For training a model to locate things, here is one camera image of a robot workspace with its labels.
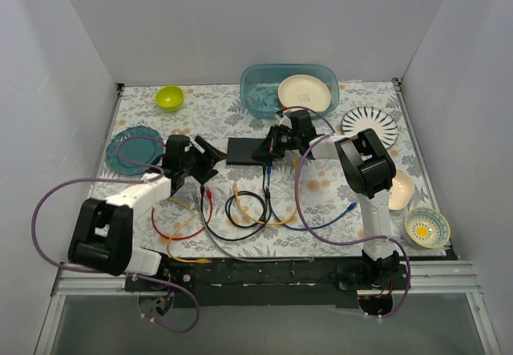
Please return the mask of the black network switch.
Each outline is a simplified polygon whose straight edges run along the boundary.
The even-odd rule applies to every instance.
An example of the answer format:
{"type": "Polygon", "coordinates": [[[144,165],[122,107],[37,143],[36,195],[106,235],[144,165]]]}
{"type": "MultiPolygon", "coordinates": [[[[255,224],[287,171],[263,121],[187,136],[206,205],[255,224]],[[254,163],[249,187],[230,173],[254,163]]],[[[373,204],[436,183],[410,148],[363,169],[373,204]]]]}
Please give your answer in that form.
{"type": "Polygon", "coordinates": [[[233,166],[257,166],[263,164],[272,164],[273,160],[267,158],[254,158],[253,153],[264,142],[264,139],[252,138],[229,138],[226,165],[233,166]]]}

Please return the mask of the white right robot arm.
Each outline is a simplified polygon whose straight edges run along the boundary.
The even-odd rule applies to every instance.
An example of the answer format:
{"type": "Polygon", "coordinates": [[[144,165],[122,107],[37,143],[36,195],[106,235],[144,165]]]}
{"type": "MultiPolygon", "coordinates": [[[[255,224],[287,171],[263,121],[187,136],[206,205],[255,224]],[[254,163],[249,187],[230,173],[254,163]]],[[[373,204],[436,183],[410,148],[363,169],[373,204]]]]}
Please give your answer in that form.
{"type": "Polygon", "coordinates": [[[308,159],[333,159],[341,164],[350,189],[357,195],[364,237],[335,242],[318,235],[307,223],[307,231],[319,241],[346,247],[362,245],[362,264],[354,279],[371,288],[384,287],[399,269],[404,252],[391,236],[389,198],[396,167],[376,132],[367,128],[355,134],[319,135],[312,123],[314,113],[306,107],[284,107],[277,112],[280,122],[270,127],[265,140],[252,153],[255,160],[281,159],[286,151],[299,151],[299,169],[308,159]]]}

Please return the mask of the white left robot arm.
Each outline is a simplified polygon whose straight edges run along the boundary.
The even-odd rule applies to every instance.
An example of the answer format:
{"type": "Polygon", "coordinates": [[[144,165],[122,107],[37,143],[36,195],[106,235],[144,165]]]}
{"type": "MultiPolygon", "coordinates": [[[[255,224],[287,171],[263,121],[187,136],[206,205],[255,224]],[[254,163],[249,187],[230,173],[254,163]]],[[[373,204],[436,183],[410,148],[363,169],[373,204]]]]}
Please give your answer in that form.
{"type": "Polygon", "coordinates": [[[173,196],[189,176],[206,184],[217,175],[216,164],[226,157],[200,136],[169,136],[164,154],[154,164],[144,165],[147,171],[141,180],[113,196],[83,202],[68,249],[69,261],[113,276],[142,274],[150,289],[165,289],[171,273],[160,264],[158,252],[134,245],[135,222],[173,196]]]}

